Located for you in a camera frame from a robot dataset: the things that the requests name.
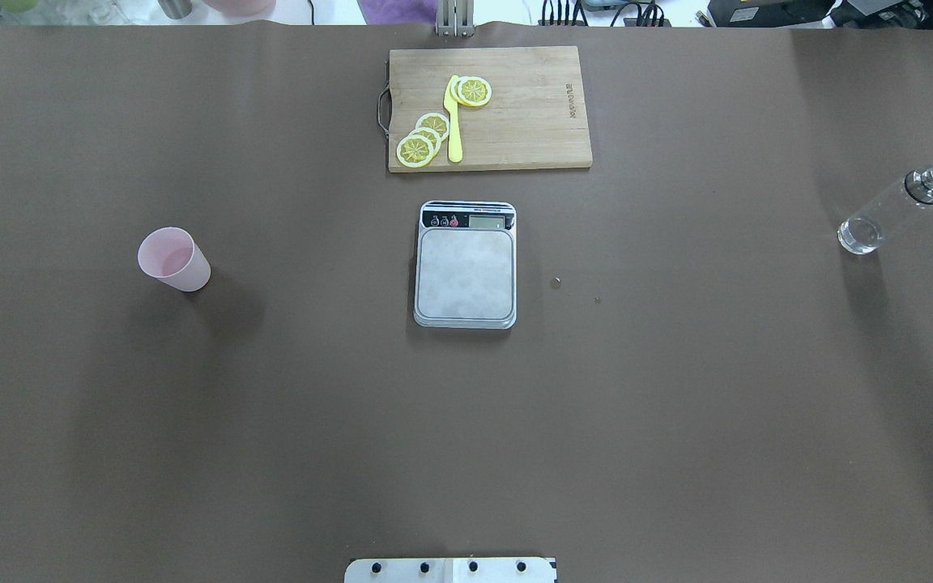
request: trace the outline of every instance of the yellow knife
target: yellow knife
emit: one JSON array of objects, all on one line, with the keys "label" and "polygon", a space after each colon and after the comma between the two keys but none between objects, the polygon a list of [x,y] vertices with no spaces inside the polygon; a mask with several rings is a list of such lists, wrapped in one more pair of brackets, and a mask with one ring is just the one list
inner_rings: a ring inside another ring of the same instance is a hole
[{"label": "yellow knife", "polygon": [[462,162],[463,159],[463,143],[459,138],[459,102],[452,97],[456,81],[459,81],[459,76],[453,74],[449,84],[445,85],[445,109],[449,110],[449,162]]}]

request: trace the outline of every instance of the white label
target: white label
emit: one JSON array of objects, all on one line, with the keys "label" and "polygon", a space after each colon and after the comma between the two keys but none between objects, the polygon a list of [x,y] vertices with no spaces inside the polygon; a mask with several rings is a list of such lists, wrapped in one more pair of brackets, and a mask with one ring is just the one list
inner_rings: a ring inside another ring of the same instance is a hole
[{"label": "white label", "polygon": [[756,14],[758,14],[758,6],[740,8],[739,11],[733,12],[733,15],[729,18],[729,22],[749,21],[750,19],[754,19]]}]

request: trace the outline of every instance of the wooden cutting board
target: wooden cutting board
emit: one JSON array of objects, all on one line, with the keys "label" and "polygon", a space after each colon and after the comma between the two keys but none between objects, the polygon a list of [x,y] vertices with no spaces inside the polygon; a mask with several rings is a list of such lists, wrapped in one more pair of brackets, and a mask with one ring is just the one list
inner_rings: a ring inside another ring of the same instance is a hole
[{"label": "wooden cutting board", "polygon": [[[592,166],[578,47],[391,51],[389,71],[392,172]],[[430,111],[448,115],[443,97],[453,74],[483,77],[492,85],[485,106],[459,106],[462,162],[449,162],[445,140],[427,166],[402,166],[395,148],[415,121]]]}]

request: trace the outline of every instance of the bottle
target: bottle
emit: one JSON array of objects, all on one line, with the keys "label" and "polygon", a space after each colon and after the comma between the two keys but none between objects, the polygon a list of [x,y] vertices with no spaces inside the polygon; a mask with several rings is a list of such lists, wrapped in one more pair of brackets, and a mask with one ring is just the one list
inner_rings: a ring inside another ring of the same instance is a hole
[{"label": "bottle", "polygon": [[933,211],[933,166],[913,170],[873,197],[841,223],[837,240],[852,253],[865,255],[929,211]]}]

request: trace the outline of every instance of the lemon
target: lemon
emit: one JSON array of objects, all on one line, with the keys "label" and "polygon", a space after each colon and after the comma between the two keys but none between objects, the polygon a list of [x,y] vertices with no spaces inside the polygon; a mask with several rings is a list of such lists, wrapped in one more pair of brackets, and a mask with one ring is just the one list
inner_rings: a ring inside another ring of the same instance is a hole
[{"label": "lemon", "polygon": [[436,150],[437,148],[441,147],[441,134],[438,134],[437,130],[431,130],[430,128],[417,128],[410,132],[410,135],[412,134],[418,134],[419,136],[427,138],[427,141],[429,141],[430,145],[432,145]]},{"label": "lemon", "polygon": [[395,148],[398,162],[410,168],[426,166],[434,159],[435,154],[437,154],[437,148],[430,143],[430,140],[420,134],[405,136],[398,143],[398,147]]},{"label": "lemon", "polygon": [[417,128],[435,130],[441,139],[449,137],[449,118],[440,113],[425,113],[415,121]]},{"label": "lemon", "polygon": [[481,107],[492,99],[492,85],[480,77],[460,77],[452,96],[466,106]]}]

